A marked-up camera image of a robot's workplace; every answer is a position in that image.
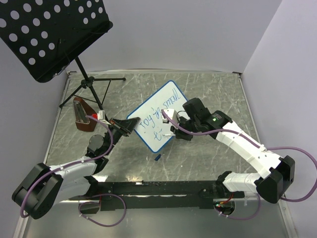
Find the blue framed whiteboard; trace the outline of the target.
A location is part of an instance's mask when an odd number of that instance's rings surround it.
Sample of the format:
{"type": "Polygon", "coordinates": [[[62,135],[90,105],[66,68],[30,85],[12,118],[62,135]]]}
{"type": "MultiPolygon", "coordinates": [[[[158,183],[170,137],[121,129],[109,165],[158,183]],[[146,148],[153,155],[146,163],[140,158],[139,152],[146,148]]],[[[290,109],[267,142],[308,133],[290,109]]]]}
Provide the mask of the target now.
{"type": "Polygon", "coordinates": [[[171,134],[171,131],[170,124],[162,122],[161,110],[182,111],[182,105],[186,102],[187,98],[178,85],[170,80],[132,111],[127,118],[140,118],[134,130],[145,145],[156,153],[172,139],[172,136],[163,136],[163,134],[171,134]]]}

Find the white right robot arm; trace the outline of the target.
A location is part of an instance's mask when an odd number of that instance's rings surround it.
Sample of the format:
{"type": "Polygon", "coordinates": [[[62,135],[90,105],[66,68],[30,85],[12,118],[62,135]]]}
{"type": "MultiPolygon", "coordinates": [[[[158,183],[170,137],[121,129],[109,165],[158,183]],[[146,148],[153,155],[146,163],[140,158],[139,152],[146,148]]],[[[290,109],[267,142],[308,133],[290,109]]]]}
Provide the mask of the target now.
{"type": "Polygon", "coordinates": [[[188,118],[172,118],[171,130],[176,138],[191,140],[193,135],[205,135],[213,131],[211,137],[235,151],[250,164],[255,173],[240,174],[224,172],[218,177],[217,194],[228,197],[232,192],[257,193],[269,203],[277,203],[293,183],[295,161],[290,156],[280,155],[268,150],[244,132],[232,118],[222,111],[211,113],[199,98],[183,104],[188,118]]]}

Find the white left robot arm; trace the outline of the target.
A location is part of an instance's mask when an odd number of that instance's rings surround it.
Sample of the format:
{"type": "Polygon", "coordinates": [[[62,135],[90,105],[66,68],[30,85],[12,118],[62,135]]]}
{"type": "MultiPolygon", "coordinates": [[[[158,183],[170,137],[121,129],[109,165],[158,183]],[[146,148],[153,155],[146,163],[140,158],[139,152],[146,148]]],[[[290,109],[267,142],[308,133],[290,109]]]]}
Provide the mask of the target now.
{"type": "Polygon", "coordinates": [[[57,203],[76,196],[93,199],[98,193],[98,181],[93,177],[101,172],[121,137],[128,137],[140,118],[119,120],[112,118],[102,123],[106,133],[89,139],[87,153],[72,162],[55,166],[36,164],[12,194],[20,206],[20,217],[39,219],[57,203]]]}

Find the brown wooden metronome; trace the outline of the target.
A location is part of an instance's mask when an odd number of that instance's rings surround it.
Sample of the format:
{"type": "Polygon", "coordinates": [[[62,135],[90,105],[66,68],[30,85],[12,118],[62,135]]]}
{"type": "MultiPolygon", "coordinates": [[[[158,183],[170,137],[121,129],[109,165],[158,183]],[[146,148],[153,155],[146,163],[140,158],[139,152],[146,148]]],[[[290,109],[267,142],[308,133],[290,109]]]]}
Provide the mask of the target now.
{"type": "Polygon", "coordinates": [[[97,123],[86,116],[92,116],[96,111],[80,97],[73,99],[73,108],[77,129],[83,132],[93,132],[97,123]]]}

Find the black perforated music stand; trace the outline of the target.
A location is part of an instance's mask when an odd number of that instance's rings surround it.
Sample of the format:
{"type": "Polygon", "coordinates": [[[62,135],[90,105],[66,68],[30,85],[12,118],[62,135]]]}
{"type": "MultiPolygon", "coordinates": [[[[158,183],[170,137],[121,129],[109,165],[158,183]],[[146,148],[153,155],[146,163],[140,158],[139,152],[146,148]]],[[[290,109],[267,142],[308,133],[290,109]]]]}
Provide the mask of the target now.
{"type": "Polygon", "coordinates": [[[101,109],[79,55],[113,27],[101,0],[2,0],[0,37],[32,77],[46,83],[76,61],[84,79],[71,96],[89,88],[101,109]]]}

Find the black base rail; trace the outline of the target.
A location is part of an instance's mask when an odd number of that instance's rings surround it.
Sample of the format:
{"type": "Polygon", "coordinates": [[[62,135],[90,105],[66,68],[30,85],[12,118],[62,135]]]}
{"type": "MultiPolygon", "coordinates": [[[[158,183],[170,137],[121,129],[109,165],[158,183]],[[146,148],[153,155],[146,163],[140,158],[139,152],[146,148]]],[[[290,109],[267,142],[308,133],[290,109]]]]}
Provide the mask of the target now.
{"type": "Polygon", "coordinates": [[[142,181],[99,182],[87,195],[70,198],[71,201],[100,201],[102,211],[122,209],[121,200],[127,209],[186,208],[213,209],[214,202],[244,198],[244,192],[230,192],[214,180],[203,181],[142,181]]]}

